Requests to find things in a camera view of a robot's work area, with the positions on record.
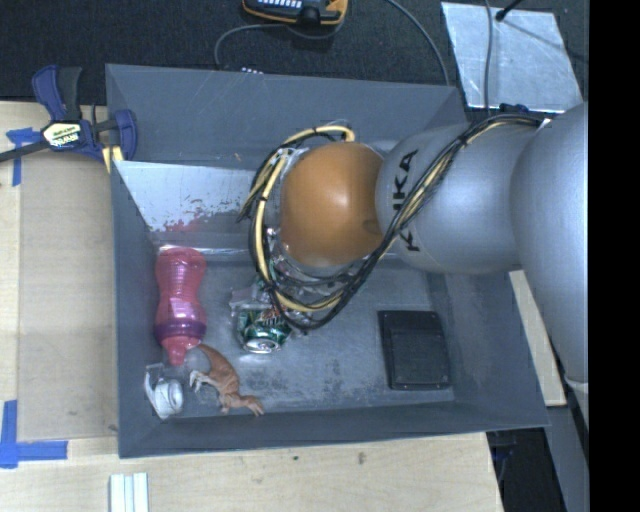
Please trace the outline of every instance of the black carpet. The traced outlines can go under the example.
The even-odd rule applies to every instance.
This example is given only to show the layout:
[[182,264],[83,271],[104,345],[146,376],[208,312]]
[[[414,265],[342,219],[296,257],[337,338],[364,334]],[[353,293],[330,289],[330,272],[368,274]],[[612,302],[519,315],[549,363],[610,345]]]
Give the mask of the black carpet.
[[[440,3],[399,2],[430,33],[452,83],[458,85]],[[505,7],[509,1],[490,3]],[[519,8],[555,14],[587,100],[588,0],[528,0]],[[0,3],[0,98],[33,99],[31,76],[55,63],[81,66],[79,102],[104,105],[106,63],[216,69],[217,39],[229,29],[255,22],[243,13],[240,0],[5,0]],[[245,31],[224,42],[220,58],[222,68],[229,70],[443,83],[438,61],[422,35],[384,0],[350,0],[344,26],[330,39],[310,41],[285,29]],[[543,431],[498,437],[499,442],[495,434],[489,435],[492,442],[502,443],[496,449],[496,469],[506,511],[563,511]]]

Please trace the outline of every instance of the gray bin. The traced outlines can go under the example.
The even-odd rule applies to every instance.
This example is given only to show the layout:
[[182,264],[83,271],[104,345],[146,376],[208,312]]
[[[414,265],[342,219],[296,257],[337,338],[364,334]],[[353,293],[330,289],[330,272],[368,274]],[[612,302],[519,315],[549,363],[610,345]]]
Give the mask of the gray bin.
[[[208,212],[206,222],[192,222],[189,230],[162,229],[151,221],[161,209],[153,198],[166,194],[173,182],[188,187],[190,177],[197,175],[195,167],[185,164],[235,166],[242,182],[281,139],[336,118],[348,119],[365,143],[399,140],[429,126],[463,120],[455,89],[128,66],[109,66],[107,76],[110,110],[130,108],[138,118],[136,159],[172,164],[163,166],[167,180],[154,181],[149,166],[136,162],[124,162],[111,173],[121,457],[548,424],[508,275],[430,274],[391,254],[325,328],[290,340],[277,354],[248,354],[233,339],[227,304],[231,289],[247,286],[255,273],[245,247],[248,226],[233,222],[233,207]],[[305,94],[320,98],[304,110],[285,94],[302,87]],[[217,95],[221,90],[225,94]],[[327,91],[339,99],[327,103]],[[376,105],[375,115],[357,100],[367,95]],[[257,107],[245,108],[251,103]],[[244,122],[225,125],[220,114],[225,109],[235,109]],[[269,134],[267,123],[283,133]],[[215,170],[210,179],[215,186]],[[183,215],[175,212],[176,218]],[[165,243],[209,249],[199,293],[209,319],[204,342],[236,366],[241,392],[258,395],[265,416],[245,411],[221,415],[215,391],[205,388],[198,395],[186,392],[179,416],[161,421],[154,413],[143,381],[146,367],[163,360],[153,322],[159,299],[154,265],[158,247]],[[390,309],[438,313],[450,357],[450,388],[394,391],[386,386],[376,312]],[[180,371],[176,376],[184,378]]]

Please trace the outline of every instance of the brown toy dinosaur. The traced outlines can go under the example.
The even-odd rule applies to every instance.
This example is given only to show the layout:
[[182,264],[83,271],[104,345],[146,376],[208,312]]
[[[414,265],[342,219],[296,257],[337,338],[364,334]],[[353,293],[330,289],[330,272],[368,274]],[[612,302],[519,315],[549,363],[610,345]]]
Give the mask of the brown toy dinosaur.
[[240,378],[227,358],[208,345],[200,344],[198,348],[202,350],[209,359],[211,370],[206,374],[197,370],[191,372],[189,375],[189,385],[193,387],[195,384],[194,392],[197,393],[200,390],[203,382],[205,384],[211,384],[218,390],[218,399],[220,400],[223,414],[227,414],[232,407],[247,407],[256,416],[264,414],[264,408],[255,396],[243,396],[238,393],[240,389]]

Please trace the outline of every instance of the black device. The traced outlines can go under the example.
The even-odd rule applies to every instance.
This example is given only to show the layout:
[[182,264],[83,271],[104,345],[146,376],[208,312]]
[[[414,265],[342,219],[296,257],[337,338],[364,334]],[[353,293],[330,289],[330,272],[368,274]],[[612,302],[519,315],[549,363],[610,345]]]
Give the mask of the black device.
[[447,343],[435,311],[378,311],[378,321],[391,389],[451,385]]
[[348,0],[242,0],[245,11],[283,23],[337,25],[347,12]]

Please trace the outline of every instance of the pink bottle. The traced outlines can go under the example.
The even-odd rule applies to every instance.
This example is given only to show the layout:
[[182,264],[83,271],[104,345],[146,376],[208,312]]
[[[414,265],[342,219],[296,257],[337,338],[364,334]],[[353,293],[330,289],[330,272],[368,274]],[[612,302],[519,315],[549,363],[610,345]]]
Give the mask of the pink bottle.
[[198,302],[206,267],[202,254],[188,247],[163,251],[156,261],[160,304],[154,335],[174,366],[184,362],[187,350],[199,345],[207,331],[207,315]]

